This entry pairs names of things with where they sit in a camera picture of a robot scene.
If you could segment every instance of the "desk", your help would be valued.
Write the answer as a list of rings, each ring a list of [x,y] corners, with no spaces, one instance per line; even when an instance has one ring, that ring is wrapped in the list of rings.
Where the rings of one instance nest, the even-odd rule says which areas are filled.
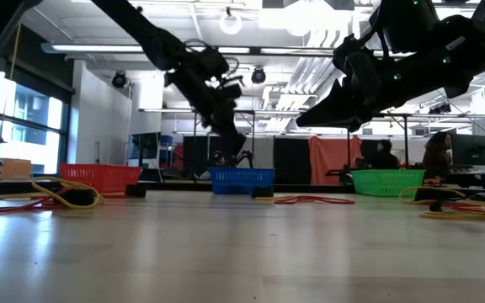
[[[482,186],[485,189],[485,173],[449,173],[444,183],[461,187]]]

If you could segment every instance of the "yellow cable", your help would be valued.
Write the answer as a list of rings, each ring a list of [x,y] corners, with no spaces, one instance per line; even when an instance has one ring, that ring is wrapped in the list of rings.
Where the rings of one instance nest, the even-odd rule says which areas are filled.
[[[16,39],[14,40],[13,60],[10,62],[10,73],[8,75],[8,80],[14,79],[14,66],[16,65],[16,56],[18,54],[18,45],[20,42],[21,29],[22,29],[22,24],[18,23],[18,28],[16,29]]]
[[[63,199],[59,194],[56,194],[48,189],[45,189],[41,187],[40,185],[37,184],[37,182],[45,180],[45,181],[55,181],[61,183],[62,186],[65,187],[72,187],[74,189],[91,189],[94,191],[95,194],[95,199],[94,202],[91,205],[74,205]],[[33,181],[31,182],[31,185],[33,186],[34,189],[37,189],[43,194],[46,194],[50,196],[53,199],[56,199],[57,201],[61,202],[64,204],[66,207],[72,210],[87,210],[87,209],[92,209],[96,205],[102,205],[104,203],[104,197],[99,194],[98,191],[96,191],[94,188],[89,187],[83,183],[79,182],[74,182],[74,181],[67,181],[63,180],[61,178],[54,178],[54,177],[38,177],[34,178]],[[1,196],[0,199],[23,199],[23,198],[30,198],[30,197],[35,197],[38,196],[40,193],[31,193],[31,194],[7,194],[4,196]]]
[[[461,201],[451,201],[452,204],[457,204],[457,205],[465,205],[465,206],[484,206],[484,202],[480,201],[473,201],[466,199],[466,196],[457,190],[454,189],[440,189],[440,188],[432,188],[432,187],[424,187],[424,186],[418,186],[418,187],[412,187],[409,189],[403,190],[400,195],[399,199],[401,202],[407,205],[428,205],[430,203],[434,203],[437,201],[437,199],[427,199],[427,200],[420,200],[420,201],[413,201],[413,200],[407,200],[404,199],[403,196],[405,193],[413,191],[413,190],[436,190],[436,191],[442,191],[442,192],[448,192],[448,193],[453,193],[457,194],[458,198],[463,198],[464,200]],[[427,218],[427,219],[438,219],[438,220],[448,220],[448,221],[485,221],[485,215],[483,214],[473,214],[473,213],[468,213],[468,212],[432,212],[432,211],[427,211],[422,214],[420,214],[421,218]]]
[[[271,201],[275,202],[276,200],[279,199],[293,199],[295,196],[285,196],[285,197],[256,197],[255,199],[258,201]]]

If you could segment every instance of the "dark hair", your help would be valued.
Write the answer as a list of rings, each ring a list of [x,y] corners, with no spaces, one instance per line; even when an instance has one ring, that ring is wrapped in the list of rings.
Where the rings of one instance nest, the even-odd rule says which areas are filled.
[[[435,133],[431,138],[429,138],[426,144],[427,151],[442,152],[445,149],[446,137],[451,136],[451,134],[446,131],[440,131]]]
[[[381,144],[381,146],[383,146],[383,151],[391,152],[392,143],[389,140],[379,140],[379,144]]]

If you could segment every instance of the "plastic basket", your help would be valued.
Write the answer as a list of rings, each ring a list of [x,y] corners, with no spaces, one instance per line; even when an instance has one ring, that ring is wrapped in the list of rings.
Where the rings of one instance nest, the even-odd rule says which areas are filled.
[[[254,187],[273,184],[274,169],[210,167],[215,194],[252,194]]]
[[[398,197],[404,190],[421,186],[424,181],[424,170],[360,170],[353,171],[354,188],[357,194],[368,194],[377,197]],[[406,193],[413,197],[416,191]]]
[[[137,184],[140,167],[104,164],[62,164],[61,178],[84,183],[99,193],[124,192],[126,185]]]

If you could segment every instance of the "orange curtain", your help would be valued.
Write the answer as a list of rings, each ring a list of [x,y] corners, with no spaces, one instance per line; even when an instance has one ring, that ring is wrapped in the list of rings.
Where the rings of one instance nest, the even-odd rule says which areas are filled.
[[[362,140],[354,136],[351,147],[351,166],[357,157],[362,157],[360,144]],[[331,169],[340,170],[347,164],[347,140],[327,140],[313,136],[308,140],[310,146],[310,163],[312,165],[312,185],[339,185],[339,177],[327,176]]]

